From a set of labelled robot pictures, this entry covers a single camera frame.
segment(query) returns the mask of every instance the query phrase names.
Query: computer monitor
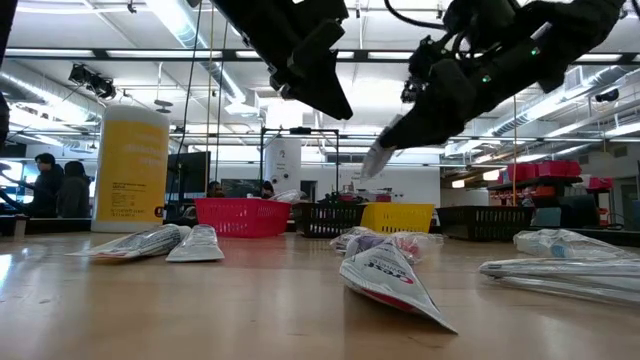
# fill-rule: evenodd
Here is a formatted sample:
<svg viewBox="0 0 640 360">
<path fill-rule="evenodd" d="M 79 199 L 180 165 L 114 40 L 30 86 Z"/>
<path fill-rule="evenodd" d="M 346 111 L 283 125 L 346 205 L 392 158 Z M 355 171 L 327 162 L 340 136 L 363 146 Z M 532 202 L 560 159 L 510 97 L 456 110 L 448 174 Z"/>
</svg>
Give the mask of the computer monitor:
<svg viewBox="0 0 640 360">
<path fill-rule="evenodd" d="M 600 214 L 593 195 L 565 196 L 559 199 L 562 227 L 598 227 Z"/>
<path fill-rule="evenodd" d="M 209 183 L 207 168 L 211 164 L 211 152 L 169 155 L 167 164 L 167 193 L 205 192 Z"/>
</svg>

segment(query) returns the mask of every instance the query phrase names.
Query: person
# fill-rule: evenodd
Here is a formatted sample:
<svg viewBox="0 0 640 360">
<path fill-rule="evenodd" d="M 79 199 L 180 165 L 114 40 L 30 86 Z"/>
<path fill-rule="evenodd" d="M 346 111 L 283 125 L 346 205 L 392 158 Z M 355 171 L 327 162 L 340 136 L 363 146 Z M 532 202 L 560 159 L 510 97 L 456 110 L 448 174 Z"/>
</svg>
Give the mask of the person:
<svg viewBox="0 0 640 360">
<path fill-rule="evenodd" d="M 58 216 L 66 219 L 88 218 L 91 179 L 85 174 L 84 165 L 79 161 L 69 161 L 64 166 L 64 172 L 64 181 L 58 192 Z"/>
<path fill-rule="evenodd" d="M 55 218 L 56 196 L 62 186 L 64 170 L 56 164 L 56 158 L 42 153 L 35 158 L 40 175 L 33 190 L 33 201 L 27 207 L 27 214 L 33 217 Z"/>
<path fill-rule="evenodd" d="M 263 199 L 271 199 L 275 195 L 275 190 L 273 190 L 273 185 L 270 181 L 265 181 L 262 184 L 262 198 Z"/>
<path fill-rule="evenodd" d="M 222 185 L 217 181 L 212 181 L 207 186 L 207 197 L 224 197 L 224 191 L 222 191 Z"/>
</svg>

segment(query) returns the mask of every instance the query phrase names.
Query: basket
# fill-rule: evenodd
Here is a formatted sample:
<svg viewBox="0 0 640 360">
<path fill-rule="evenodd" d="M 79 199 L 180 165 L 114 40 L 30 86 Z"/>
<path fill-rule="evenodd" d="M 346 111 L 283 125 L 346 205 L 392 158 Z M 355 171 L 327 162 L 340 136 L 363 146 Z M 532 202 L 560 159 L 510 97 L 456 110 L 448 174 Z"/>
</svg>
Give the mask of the basket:
<svg viewBox="0 0 640 360">
<path fill-rule="evenodd" d="M 287 228 L 291 204 L 262 199 L 195 199 L 198 222 L 220 236 L 260 238 Z"/>
<path fill-rule="evenodd" d="M 429 232 L 433 204 L 370 203 L 364 210 L 362 226 L 385 234 L 398 231 Z"/>
<path fill-rule="evenodd" d="M 470 241 L 512 241 L 529 228 L 534 208 L 507 206 L 454 206 L 440 208 L 442 233 Z"/>
<path fill-rule="evenodd" d="M 296 230 L 308 238 L 334 238 L 360 225 L 365 205 L 296 204 Z"/>
</svg>

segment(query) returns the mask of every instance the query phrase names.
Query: plastic bag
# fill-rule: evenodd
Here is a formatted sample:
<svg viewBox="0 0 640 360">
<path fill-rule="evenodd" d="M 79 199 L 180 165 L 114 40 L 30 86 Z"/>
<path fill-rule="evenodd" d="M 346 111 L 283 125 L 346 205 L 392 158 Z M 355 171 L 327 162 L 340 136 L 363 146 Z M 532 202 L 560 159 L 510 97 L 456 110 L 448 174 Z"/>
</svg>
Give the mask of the plastic bag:
<svg viewBox="0 0 640 360">
<path fill-rule="evenodd" d="M 338 253 L 353 256 L 357 252 L 387 241 L 396 246 L 407 258 L 409 264 L 417 264 L 430 253 L 438 251 L 444 244 L 441 235 L 427 233 L 397 232 L 391 235 L 380 234 L 366 227 L 357 226 L 331 240 L 329 245 Z"/>
<path fill-rule="evenodd" d="M 359 237 L 360 235 L 378 235 L 378 233 L 366 227 L 356 226 L 331 240 L 331 242 L 329 242 L 329 246 L 331 246 L 337 253 L 344 254 L 347 251 L 347 244 L 349 244 L 349 241 Z"/>
<path fill-rule="evenodd" d="M 287 191 L 281 192 L 280 194 L 274 195 L 269 200 L 288 202 L 288 203 L 296 203 L 296 202 L 299 202 L 300 199 L 302 199 L 305 196 L 307 196 L 307 194 L 305 194 L 304 192 L 302 192 L 300 190 L 287 190 Z"/>
<path fill-rule="evenodd" d="M 214 261 L 224 259 L 218 247 L 218 237 L 213 226 L 196 225 L 189 235 L 176 246 L 169 256 L 168 262 Z"/>
<path fill-rule="evenodd" d="M 163 225 L 147 231 L 127 235 L 83 250 L 72 256 L 91 256 L 100 258 L 133 259 L 141 256 L 166 255 L 191 231 L 188 226 Z"/>
<path fill-rule="evenodd" d="M 513 237 L 518 251 L 545 258 L 632 259 L 638 255 L 568 230 L 522 231 Z"/>
<path fill-rule="evenodd" d="M 340 275 L 347 287 L 357 293 L 431 318 L 456 332 L 433 303 L 405 256 L 390 242 L 346 258 L 340 266 Z"/>
<path fill-rule="evenodd" d="M 479 271 L 500 285 L 640 305 L 640 259 L 516 259 L 486 262 Z"/>
</svg>

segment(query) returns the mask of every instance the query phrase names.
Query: toothpaste tube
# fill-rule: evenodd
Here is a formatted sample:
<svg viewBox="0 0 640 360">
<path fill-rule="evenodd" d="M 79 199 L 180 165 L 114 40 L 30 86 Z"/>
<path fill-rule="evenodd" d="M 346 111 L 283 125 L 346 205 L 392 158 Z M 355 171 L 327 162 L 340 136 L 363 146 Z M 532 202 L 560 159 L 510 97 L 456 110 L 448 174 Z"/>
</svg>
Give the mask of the toothpaste tube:
<svg viewBox="0 0 640 360">
<path fill-rule="evenodd" d="M 89 250 L 68 254 L 99 258 L 133 259 L 166 255 L 191 231 L 188 226 L 163 225 L 127 235 Z"/>
<path fill-rule="evenodd" d="M 213 226 L 196 225 L 169 256 L 168 262 L 214 261 L 224 259 L 218 247 L 218 237 Z"/>
<path fill-rule="evenodd" d="M 340 275 L 346 285 L 383 304 L 437 321 L 457 333 L 444 320 L 406 258 L 391 243 L 383 243 L 345 259 Z"/>
</svg>

